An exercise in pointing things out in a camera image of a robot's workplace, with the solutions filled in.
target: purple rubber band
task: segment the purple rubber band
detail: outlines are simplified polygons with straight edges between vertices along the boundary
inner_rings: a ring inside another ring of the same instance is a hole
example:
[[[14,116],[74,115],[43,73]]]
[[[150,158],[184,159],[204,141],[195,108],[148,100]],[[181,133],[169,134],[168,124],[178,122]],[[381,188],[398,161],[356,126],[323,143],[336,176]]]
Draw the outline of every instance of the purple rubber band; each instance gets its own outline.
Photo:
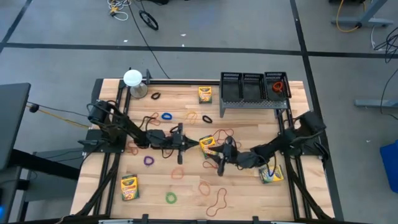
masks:
[[[146,156],[144,157],[144,164],[145,166],[150,166],[155,162],[155,159],[152,156]]]

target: green rubber band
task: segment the green rubber band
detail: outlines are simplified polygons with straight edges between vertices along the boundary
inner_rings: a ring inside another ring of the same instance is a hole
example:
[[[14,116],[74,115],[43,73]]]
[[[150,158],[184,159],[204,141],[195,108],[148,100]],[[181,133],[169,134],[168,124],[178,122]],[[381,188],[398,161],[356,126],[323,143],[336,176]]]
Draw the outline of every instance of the green rubber band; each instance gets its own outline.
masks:
[[[174,200],[170,201],[169,196],[173,196]],[[173,192],[167,192],[166,194],[166,202],[169,204],[175,203],[177,201],[177,196]]]

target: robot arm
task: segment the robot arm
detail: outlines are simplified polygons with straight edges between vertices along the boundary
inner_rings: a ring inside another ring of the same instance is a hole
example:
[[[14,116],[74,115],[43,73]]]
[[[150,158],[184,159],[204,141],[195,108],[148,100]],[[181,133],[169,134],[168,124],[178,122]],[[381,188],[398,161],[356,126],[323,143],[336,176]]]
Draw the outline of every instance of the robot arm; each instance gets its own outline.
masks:
[[[300,121],[301,124],[298,129],[291,126],[271,142],[254,146],[250,152],[239,152],[234,144],[235,140],[231,136],[228,136],[221,146],[210,147],[209,150],[223,155],[221,158],[208,154],[218,164],[218,175],[223,175],[226,163],[237,165],[242,169],[263,166],[275,156],[275,152],[278,150],[289,153],[292,148],[300,147],[305,141],[318,136],[326,128],[321,119],[311,111],[297,117],[296,121]]]
[[[112,103],[99,100],[91,105],[93,107],[88,119],[99,126],[103,133],[102,140],[108,144],[116,144],[122,134],[128,134],[140,148],[178,150],[178,164],[182,164],[182,152],[199,144],[183,134],[182,123],[170,130],[170,136],[166,136],[163,130],[142,131],[130,120],[129,116],[120,112]]]

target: black floor line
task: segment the black floor line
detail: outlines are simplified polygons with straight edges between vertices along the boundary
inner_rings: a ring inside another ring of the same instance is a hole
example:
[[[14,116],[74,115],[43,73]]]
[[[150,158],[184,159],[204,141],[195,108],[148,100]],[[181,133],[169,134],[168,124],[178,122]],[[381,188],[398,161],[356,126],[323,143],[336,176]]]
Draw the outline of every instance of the black floor line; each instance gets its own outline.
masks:
[[[307,82],[308,82],[308,86],[309,86],[309,90],[310,90],[310,94],[311,94],[313,109],[314,109],[314,112],[316,112],[321,117],[321,119],[323,119],[321,108],[319,105],[317,89],[315,87],[315,81],[313,79],[310,59],[308,57],[307,46],[305,45],[304,34],[303,34],[302,26],[300,23],[299,11],[297,9],[295,0],[290,0],[290,6],[292,7],[293,18],[294,18],[294,22],[295,22],[298,42],[300,44],[300,49],[301,49],[301,53],[302,53],[302,57],[303,57],[304,69],[305,69],[305,74],[307,76]],[[327,139],[326,133],[323,133],[321,135],[321,143],[328,148],[328,139]],[[335,217],[337,220],[344,220],[343,210],[341,208],[340,196],[339,196],[338,189],[337,189],[337,183],[336,183],[336,179],[335,179],[335,175],[334,175],[333,163],[332,163],[331,158],[329,158],[329,160],[327,161],[327,163],[324,167],[326,170],[325,171],[326,178],[328,180],[330,197],[331,197]]]
[[[27,44],[27,43],[0,43],[0,49],[70,49],[70,50],[125,50],[125,51],[149,51],[146,46],[125,45],[82,45],[82,44]],[[302,50],[272,50],[272,49],[246,49],[223,47],[161,47],[151,46],[155,52],[208,52],[208,53],[234,53],[234,54],[269,54],[269,55],[293,55],[310,57],[341,57],[341,58],[384,58],[384,54],[369,53],[345,53],[345,52],[316,52],[309,51],[306,54]]]
[[[21,21],[22,17],[24,16],[27,8],[30,6],[32,0],[26,0],[24,7],[22,7],[21,11],[19,11],[18,16],[15,18],[14,22],[12,23],[12,25],[10,26],[10,28],[7,31],[7,34],[4,36],[4,38],[2,39],[2,43],[7,43],[8,40],[10,39],[12,33],[15,31],[15,29],[17,28],[19,22]]]
[[[6,43],[4,47],[23,48],[23,49],[149,51],[149,48],[146,46],[125,46],[125,45]],[[214,52],[214,53],[239,53],[239,54],[301,55],[301,52],[298,50],[243,49],[243,48],[219,48],[219,47],[158,47],[158,46],[151,46],[150,48],[156,52]]]
[[[341,58],[385,58],[384,53],[382,54],[369,54],[369,53],[344,53],[344,52],[308,52],[308,56],[313,57],[341,57]]]

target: blue object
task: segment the blue object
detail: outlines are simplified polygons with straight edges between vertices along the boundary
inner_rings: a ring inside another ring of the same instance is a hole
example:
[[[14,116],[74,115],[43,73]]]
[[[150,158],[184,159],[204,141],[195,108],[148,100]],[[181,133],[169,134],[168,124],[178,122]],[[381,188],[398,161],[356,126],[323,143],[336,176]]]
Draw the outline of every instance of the blue object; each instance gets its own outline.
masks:
[[[162,119],[171,120],[173,116],[170,113],[163,113]]]
[[[394,144],[381,147],[380,154],[390,188],[393,192],[398,193],[398,140]]]

